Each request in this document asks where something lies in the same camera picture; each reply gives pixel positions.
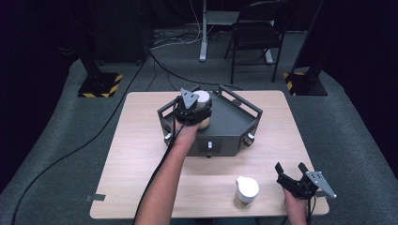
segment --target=forearm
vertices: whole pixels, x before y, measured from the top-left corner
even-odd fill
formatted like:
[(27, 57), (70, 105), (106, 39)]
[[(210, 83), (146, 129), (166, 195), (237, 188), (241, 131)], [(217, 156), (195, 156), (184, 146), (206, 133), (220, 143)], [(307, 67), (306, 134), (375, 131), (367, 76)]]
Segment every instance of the forearm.
[(187, 146), (175, 145), (144, 196), (135, 224), (169, 224)]

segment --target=person's arm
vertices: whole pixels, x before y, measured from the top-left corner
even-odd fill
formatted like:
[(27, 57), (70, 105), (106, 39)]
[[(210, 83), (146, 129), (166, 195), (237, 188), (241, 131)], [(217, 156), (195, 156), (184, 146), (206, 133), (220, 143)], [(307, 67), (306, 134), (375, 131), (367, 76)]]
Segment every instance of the person's arm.
[(135, 224), (169, 224), (185, 156), (191, 148), (199, 124), (181, 129), (169, 156), (143, 198)]
[(307, 225), (305, 200), (295, 198), (292, 193), (285, 188), (283, 188), (283, 193), (289, 223), (291, 225)]

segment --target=wooden table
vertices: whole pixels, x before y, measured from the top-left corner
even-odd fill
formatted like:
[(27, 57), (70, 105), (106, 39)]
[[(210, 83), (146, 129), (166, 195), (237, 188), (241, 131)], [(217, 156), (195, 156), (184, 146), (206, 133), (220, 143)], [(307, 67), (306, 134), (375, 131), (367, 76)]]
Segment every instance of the wooden table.
[[(274, 167), (300, 179), (298, 165), (310, 161), (287, 101), (280, 91), (236, 91), (263, 110), (255, 142), (235, 157), (187, 157), (180, 177), (173, 218), (267, 217), (286, 215), (284, 195)], [(177, 92), (129, 93), (123, 107), (93, 201), (92, 218), (133, 218), (149, 177), (167, 148), (157, 110)], [(233, 204), (236, 179), (254, 178), (260, 191), (250, 209)], [(318, 198), (314, 215), (329, 211)]]

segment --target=chair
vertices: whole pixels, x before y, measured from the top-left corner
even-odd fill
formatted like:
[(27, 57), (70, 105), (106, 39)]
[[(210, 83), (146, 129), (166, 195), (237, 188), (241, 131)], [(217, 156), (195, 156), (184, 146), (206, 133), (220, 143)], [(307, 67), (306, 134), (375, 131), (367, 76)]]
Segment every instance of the chair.
[(262, 57), (272, 48), (278, 48), (278, 55), (273, 71), (275, 81), (279, 57), (283, 45), (284, 33), (293, 15), (294, 5), (290, 1), (260, 1), (246, 6), (239, 12), (237, 22), (233, 24), (232, 38), (224, 58), (232, 50), (231, 84), (234, 82), (235, 66), (267, 65), (265, 63), (236, 64), (237, 50), (261, 50)]

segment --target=white cylinder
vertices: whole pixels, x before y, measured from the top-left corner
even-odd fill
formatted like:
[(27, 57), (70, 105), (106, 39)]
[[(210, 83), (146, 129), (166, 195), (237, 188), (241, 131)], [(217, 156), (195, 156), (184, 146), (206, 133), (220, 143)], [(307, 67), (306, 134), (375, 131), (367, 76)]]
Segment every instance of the white cylinder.
[[(207, 91), (195, 91), (194, 94), (198, 95), (198, 102), (196, 104), (196, 109), (201, 109), (206, 106), (208, 101), (210, 100), (210, 94)], [(199, 129), (207, 128), (208, 124), (210, 123), (210, 117), (202, 121), (199, 126)]]
[(258, 183), (251, 177), (240, 176), (237, 181), (237, 192), (234, 199), (238, 208), (249, 208), (260, 189)]

